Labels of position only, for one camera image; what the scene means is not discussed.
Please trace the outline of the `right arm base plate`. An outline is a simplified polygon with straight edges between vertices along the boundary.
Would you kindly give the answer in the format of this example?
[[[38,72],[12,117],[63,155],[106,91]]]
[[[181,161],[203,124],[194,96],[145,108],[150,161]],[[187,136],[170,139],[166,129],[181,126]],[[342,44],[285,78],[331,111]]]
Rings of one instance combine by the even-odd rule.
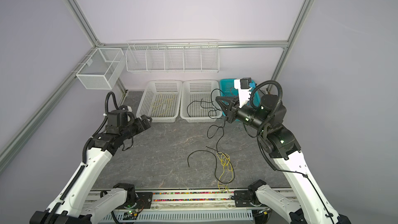
[[[235,202],[236,207],[260,207],[263,206],[259,202],[255,194],[250,190],[234,190],[234,195],[231,197]]]

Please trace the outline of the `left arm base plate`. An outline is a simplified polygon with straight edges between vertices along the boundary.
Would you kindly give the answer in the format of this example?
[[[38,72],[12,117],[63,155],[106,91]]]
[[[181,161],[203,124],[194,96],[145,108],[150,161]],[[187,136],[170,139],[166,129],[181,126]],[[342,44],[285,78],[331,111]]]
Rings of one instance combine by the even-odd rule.
[[[126,209],[150,209],[152,203],[152,192],[137,192],[136,202],[134,204],[128,204]]]

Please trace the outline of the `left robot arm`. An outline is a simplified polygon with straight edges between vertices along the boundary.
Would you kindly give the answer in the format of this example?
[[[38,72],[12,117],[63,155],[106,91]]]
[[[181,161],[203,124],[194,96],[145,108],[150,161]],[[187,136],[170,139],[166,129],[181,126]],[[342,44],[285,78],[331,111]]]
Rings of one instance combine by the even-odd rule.
[[[31,224],[97,224],[119,206],[133,208],[138,204],[135,186],[118,183],[99,200],[84,206],[94,183],[117,150],[126,150],[124,142],[132,141],[152,124],[151,117],[136,117],[125,105],[114,103],[115,109],[110,111],[109,101],[115,99],[112,91],[107,93],[104,120],[86,141],[79,167],[49,206],[33,214]]]

